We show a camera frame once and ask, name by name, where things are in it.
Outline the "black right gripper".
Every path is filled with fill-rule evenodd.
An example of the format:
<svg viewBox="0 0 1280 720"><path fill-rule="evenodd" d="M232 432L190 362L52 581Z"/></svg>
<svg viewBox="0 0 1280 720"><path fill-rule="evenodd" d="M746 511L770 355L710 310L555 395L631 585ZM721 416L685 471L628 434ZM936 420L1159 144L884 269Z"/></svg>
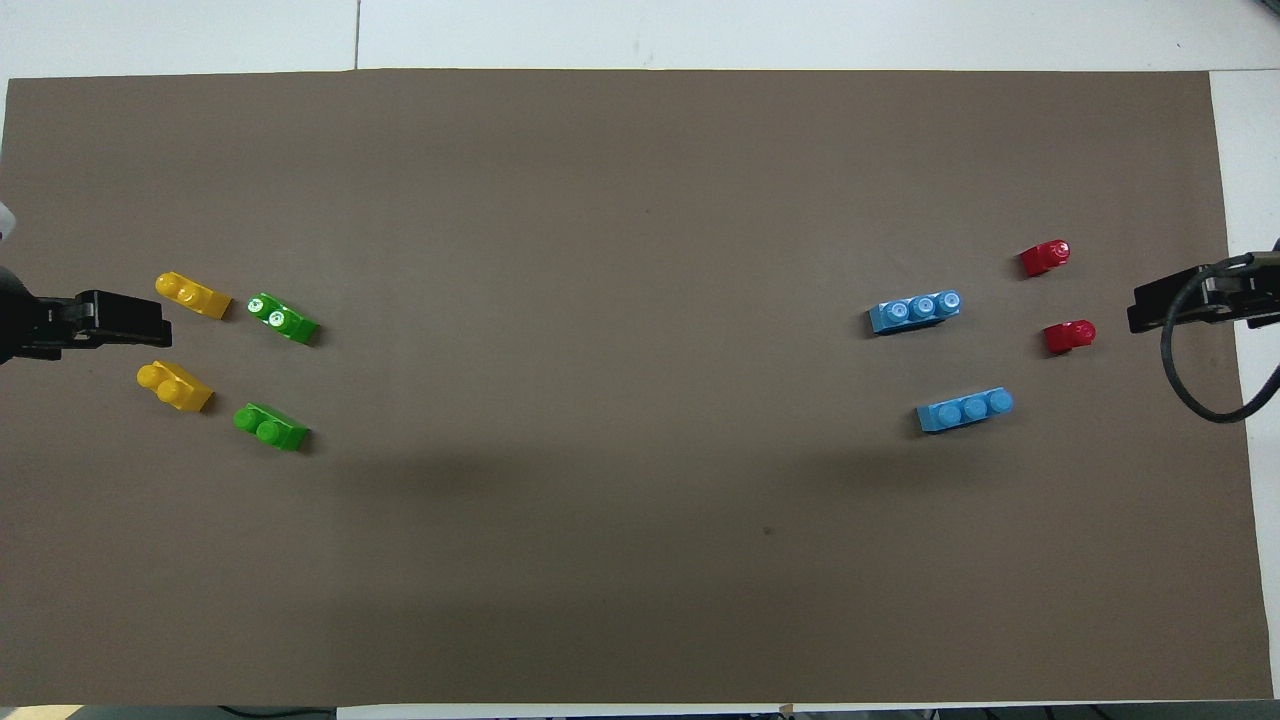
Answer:
<svg viewBox="0 0 1280 720"><path fill-rule="evenodd" d="M1243 320L1251 329L1280 324L1280 258L1215 263L1208 266L1208 278L1175 304L1178 293L1203 269L1190 266L1135 287L1128 307L1129 332L1157 331L1169 320L1174 325Z"/></svg>

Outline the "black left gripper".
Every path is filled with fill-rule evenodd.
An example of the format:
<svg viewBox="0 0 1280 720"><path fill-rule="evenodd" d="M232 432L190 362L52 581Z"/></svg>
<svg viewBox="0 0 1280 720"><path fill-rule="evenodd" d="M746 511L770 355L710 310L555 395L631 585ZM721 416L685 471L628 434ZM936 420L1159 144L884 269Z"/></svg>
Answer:
<svg viewBox="0 0 1280 720"><path fill-rule="evenodd" d="M90 307L93 323L145 323L142 325L83 325L67 315L81 304ZM105 345L172 347L172 323L163 306L102 290L87 290L77 297L38 297L20 279L0 266L0 365L15 357L56 361L69 348L99 348Z"/></svg>

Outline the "green two-stud toy brick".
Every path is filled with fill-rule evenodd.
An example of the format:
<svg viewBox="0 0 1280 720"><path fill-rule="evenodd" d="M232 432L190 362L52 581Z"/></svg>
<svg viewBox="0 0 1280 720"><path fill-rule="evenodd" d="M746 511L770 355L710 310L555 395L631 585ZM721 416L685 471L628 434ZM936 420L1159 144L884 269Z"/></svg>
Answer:
<svg viewBox="0 0 1280 720"><path fill-rule="evenodd" d="M310 433L303 423L264 404L246 404L234 411L232 420L237 429L280 451L298 451Z"/></svg>
<svg viewBox="0 0 1280 720"><path fill-rule="evenodd" d="M300 345L307 345L319 328L314 319L268 292L252 295L246 310L264 325Z"/></svg>

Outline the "blue three-stud toy brick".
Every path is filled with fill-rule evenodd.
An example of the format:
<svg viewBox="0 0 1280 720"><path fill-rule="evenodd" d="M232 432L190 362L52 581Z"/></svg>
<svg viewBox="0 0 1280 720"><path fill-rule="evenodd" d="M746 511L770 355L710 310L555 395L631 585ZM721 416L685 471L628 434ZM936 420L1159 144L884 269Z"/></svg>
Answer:
<svg viewBox="0 0 1280 720"><path fill-rule="evenodd" d="M922 432L938 434L1002 416L1011 413L1014 405L1015 398L1010 391L995 387L916 406L915 414Z"/></svg>
<svg viewBox="0 0 1280 720"><path fill-rule="evenodd" d="M874 334L897 334L938 325L956 316L963 306L956 290L945 290L877 304L868 310L868 319Z"/></svg>

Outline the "yellow two-stud toy brick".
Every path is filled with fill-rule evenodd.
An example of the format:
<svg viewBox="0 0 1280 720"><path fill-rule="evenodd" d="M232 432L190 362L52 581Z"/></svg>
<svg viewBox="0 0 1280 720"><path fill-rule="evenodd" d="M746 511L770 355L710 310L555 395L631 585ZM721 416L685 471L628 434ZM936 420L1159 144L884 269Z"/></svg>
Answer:
<svg viewBox="0 0 1280 720"><path fill-rule="evenodd" d="M214 396L209 386L177 363L156 360L142 365L134 380L159 401L182 413L201 413Z"/></svg>
<svg viewBox="0 0 1280 720"><path fill-rule="evenodd" d="M192 281L177 272L164 272L156 277L155 290L182 307L202 316L223 319L230 306L230 296Z"/></svg>

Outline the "small red toy brick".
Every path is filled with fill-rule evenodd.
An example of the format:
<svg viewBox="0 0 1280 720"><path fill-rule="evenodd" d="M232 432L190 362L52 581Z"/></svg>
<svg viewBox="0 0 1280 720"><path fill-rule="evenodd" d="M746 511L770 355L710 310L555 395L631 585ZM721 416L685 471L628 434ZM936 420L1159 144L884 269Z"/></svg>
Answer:
<svg viewBox="0 0 1280 720"><path fill-rule="evenodd" d="M1070 256L1071 247L1065 240L1051 240L1037 243L1018 255L1028 278L1043 275L1065 265L1070 260Z"/></svg>
<svg viewBox="0 0 1280 720"><path fill-rule="evenodd" d="M1042 333L1047 352L1061 355L1093 345L1097 329L1092 322L1074 320L1048 325Z"/></svg>

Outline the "brown paper table mat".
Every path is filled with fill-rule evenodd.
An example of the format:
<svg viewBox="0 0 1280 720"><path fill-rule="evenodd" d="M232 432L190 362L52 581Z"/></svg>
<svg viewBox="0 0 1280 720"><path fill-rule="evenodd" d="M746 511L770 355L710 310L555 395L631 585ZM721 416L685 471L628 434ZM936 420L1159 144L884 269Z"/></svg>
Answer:
<svg viewBox="0 0 1280 720"><path fill-rule="evenodd" d="M0 366L0 705L1272 691L1245 432L1126 327L1228 251L1206 73L17 79L3 138L32 292L319 333Z"/></svg>

